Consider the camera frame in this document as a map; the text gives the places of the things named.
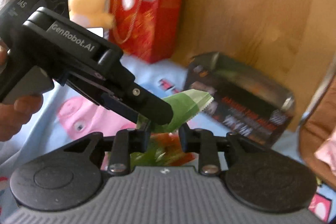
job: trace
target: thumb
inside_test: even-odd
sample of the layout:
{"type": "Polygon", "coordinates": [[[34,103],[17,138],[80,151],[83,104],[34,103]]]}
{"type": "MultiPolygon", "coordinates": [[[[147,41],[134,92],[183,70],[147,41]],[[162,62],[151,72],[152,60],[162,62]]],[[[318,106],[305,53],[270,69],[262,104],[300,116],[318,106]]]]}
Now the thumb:
{"type": "Polygon", "coordinates": [[[0,46],[0,66],[6,63],[7,51],[4,47],[0,46]]]}

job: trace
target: red gift bag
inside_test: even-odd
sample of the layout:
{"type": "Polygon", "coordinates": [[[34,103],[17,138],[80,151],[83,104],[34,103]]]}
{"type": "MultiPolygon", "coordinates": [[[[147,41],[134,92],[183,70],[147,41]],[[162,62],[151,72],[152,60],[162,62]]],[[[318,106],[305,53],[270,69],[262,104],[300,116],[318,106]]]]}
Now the red gift bag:
{"type": "Polygon", "coordinates": [[[116,27],[109,40],[126,53],[154,63],[173,54],[182,0],[135,0],[124,10],[122,0],[111,0],[116,27]]]}

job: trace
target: human hand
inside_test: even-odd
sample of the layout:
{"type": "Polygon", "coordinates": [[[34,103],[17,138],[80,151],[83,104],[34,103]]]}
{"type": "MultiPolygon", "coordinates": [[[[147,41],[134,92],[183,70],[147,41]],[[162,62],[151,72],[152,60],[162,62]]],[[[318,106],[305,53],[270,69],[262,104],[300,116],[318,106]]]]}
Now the human hand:
{"type": "MultiPolygon", "coordinates": [[[[5,64],[6,59],[6,49],[0,46],[0,65],[5,64]]],[[[18,133],[22,125],[40,110],[42,103],[41,95],[21,97],[13,105],[0,103],[0,142],[8,141],[18,133]]]]}

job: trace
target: gray ribbed surface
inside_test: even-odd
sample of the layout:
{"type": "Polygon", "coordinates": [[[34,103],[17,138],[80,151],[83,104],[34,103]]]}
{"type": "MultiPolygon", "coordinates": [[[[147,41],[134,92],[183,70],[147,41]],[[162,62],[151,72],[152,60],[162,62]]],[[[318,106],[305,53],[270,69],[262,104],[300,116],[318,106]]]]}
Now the gray ribbed surface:
{"type": "Polygon", "coordinates": [[[240,205],[217,178],[193,167],[137,167],[111,178],[96,198],[76,209],[39,213],[21,208],[5,224],[322,224],[309,210],[268,215],[240,205]]]}

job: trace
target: wooden panel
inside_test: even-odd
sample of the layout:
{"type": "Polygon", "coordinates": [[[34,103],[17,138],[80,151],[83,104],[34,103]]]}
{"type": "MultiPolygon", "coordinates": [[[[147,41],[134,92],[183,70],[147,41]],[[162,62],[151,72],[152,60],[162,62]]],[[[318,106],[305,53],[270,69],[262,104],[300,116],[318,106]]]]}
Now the wooden panel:
{"type": "Polygon", "coordinates": [[[336,49],[336,0],[184,0],[172,60],[221,51],[290,88],[294,130],[336,49]]]}

